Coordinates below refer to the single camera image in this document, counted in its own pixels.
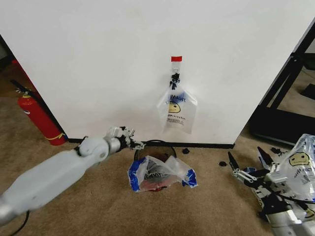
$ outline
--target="plastic bag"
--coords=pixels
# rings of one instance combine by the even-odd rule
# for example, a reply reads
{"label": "plastic bag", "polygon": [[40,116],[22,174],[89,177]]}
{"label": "plastic bag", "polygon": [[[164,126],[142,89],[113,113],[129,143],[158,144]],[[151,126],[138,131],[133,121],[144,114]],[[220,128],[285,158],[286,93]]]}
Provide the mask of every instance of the plastic bag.
{"label": "plastic bag", "polygon": [[155,190],[181,182],[197,186],[195,171],[183,161],[170,156],[166,162],[146,156],[134,161],[128,170],[129,183],[135,192]]}
{"label": "plastic bag", "polygon": [[197,110],[197,100],[180,85],[180,63],[182,57],[172,57],[172,80],[158,103],[163,129],[172,127],[191,134]]}
{"label": "plastic bag", "polygon": [[315,136],[303,134],[280,164],[286,184],[301,200],[315,201]]}

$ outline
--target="red fire extinguisher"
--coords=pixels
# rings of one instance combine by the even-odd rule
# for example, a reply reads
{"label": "red fire extinguisher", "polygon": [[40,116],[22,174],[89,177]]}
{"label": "red fire extinguisher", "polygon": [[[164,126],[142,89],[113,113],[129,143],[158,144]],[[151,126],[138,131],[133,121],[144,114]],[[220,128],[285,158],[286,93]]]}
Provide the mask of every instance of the red fire extinguisher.
{"label": "red fire extinguisher", "polygon": [[20,91],[24,92],[24,95],[18,99],[19,106],[43,133],[50,144],[55,146],[64,144],[66,142],[65,134],[47,115],[47,111],[50,111],[43,109],[46,107],[46,104],[41,99],[39,93],[28,90],[15,80],[11,80],[11,82],[16,85]]}
{"label": "red fire extinguisher", "polygon": [[18,99],[18,104],[51,145],[57,146],[65,143],[64,134],[55,126],[34,98],[25,93]]}

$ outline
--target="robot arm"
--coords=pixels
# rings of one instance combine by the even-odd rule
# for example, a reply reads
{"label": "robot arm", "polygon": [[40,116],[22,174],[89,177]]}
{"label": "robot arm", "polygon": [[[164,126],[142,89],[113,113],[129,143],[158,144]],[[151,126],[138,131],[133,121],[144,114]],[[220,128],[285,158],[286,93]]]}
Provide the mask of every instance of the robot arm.
{"label": "robot arm", "polygon": [[259,159],[267,169],[258,170],[250,174],[240,171],[239,166],[229,152],[229,162],[233,170],[232,175],[246,186],[252,188],[257,197],[262,211],[259,216],[268,221],[275,236],[313,236],[314,222],[302,222],[284,199],[281,199],[271,190],[268,182],[280,183],[286,177],[279,173],[279,164],[273,162],[271,157],[259,150]]}
{"label": "robot arm", "polygon": [[109,155],[129,147],[142,149],[133,129],[111,128],[104,138],[85,138],[75,149],[62,151],[20,175],[0,196],[0,225],[36,210],[78,181],[85,171]]}

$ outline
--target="smiley face print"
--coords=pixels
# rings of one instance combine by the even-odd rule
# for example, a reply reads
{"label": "smiley face print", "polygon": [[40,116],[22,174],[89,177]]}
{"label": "smiley face print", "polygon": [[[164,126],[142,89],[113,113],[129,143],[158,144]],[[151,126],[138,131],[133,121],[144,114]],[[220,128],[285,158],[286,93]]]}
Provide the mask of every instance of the smiley face print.
{"label": "smiley face print", "polygon": [[297,152],[289,158],[291,166],[307,166],[310,163],[310,157],[305,152]]}
{"label": "smiley face print", "polygon": [[168,106],[169,113],[178,113],[180,111],[181,111],[181,108],[176,102],[169,102],[169,106]]}

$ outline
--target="cable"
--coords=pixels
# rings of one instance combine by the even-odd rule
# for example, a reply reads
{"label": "cable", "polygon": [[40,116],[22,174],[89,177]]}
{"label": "cable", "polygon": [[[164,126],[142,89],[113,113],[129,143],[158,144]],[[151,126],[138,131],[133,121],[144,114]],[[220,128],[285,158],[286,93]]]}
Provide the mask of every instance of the cable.
{"label": "cable", "polygon": [[300,199],[296,199],[296,198],[291,198],[291,197],[287,197],[285,195],[282,195],[280,193],[275,192],[272,188],[268,187],[267,188],[270,192],[278,195],[279,197],[283,198],[283,199],[287,199],[296,203],[306,203],[306,204],[315,204],[315,202],[311,202],[311,201],[306,201],[306,200],[300,200]]}
{"label": "cable", "polygon": [[18,228],[15,232],[13,232],[12,234],[10,234],[10,236],[16,235],[18,232],[20,232],[20,231],[24,228],[24,226],[26,225],[27,221],[29,220],[29,215],[30,215],[30,211],[28,210],[28,211],[26,212],[25,220],[24,220],[23,224],[22,224],[22,225],[20,226],[20,228]]}

